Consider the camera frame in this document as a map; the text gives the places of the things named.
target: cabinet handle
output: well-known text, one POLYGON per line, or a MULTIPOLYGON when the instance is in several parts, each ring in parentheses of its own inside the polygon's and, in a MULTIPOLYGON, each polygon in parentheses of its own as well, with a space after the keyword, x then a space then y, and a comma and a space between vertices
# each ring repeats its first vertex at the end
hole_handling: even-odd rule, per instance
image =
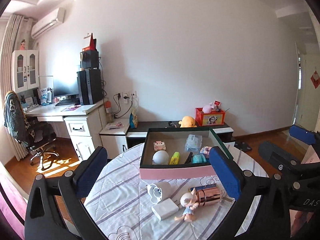
POLYGON ((82 159, 82 157, 81 157, 81 154, 80 154, 80 152, 78 151, 78 149, 76 149, 76 154, 77 154, 79 160, 81 159, 81 161, 83 161, 83 159, 82 159))

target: yellow duck plush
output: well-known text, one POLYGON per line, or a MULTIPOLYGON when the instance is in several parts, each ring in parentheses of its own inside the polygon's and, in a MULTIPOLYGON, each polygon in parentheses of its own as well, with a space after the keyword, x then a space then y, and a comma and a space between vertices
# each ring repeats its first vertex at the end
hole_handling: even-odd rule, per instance
POLYGON ((179 121, 180 128, 182 127, 197 127, 196 120, 191 116, 185 116, 182 121, 179 121))

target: pink box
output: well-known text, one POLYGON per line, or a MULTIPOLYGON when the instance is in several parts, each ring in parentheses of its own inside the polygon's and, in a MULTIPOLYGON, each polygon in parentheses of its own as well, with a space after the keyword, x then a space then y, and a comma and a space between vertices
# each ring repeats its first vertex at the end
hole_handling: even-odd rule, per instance
POLYGON ((218 146, 230 159, 233 159, 223 142, 210 127, 149 129, 140 161, 140 178, 190 179, 216 175, 210 163, 184 164, 189 155, 189 152, 185 151, 185 144, 189 134, 202 136, 201 147, 218 146), (169 161, 174 152, 179 152, 179 163, 175 165, 152 164, 152 157, 155 153, 153 143, 156 141, 165 143, 169 161))

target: computer tower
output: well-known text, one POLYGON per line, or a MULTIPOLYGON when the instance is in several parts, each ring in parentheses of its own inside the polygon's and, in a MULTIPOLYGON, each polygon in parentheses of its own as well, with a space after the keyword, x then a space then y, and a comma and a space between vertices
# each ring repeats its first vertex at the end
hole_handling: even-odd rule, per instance
POLYGON ((78 75, 78 93, 81 105, 89 105, 89 97, 87 90, 87 80, 85 78, 85 71, 77 72, 78 75))
POLYGON ((87 83, 87 91, 89 104, 93 105, 103 99, 101 72, 99 69, 85 69, 85 78, 87 83))

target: white ball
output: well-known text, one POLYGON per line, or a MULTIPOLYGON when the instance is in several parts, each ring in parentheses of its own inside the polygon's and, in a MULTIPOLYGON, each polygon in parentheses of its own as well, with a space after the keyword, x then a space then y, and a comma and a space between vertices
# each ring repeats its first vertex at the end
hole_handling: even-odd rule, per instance
POLYGON ((168 164, 169 154, 166 151, 157 151, 152 160, 155 164, 168 164))

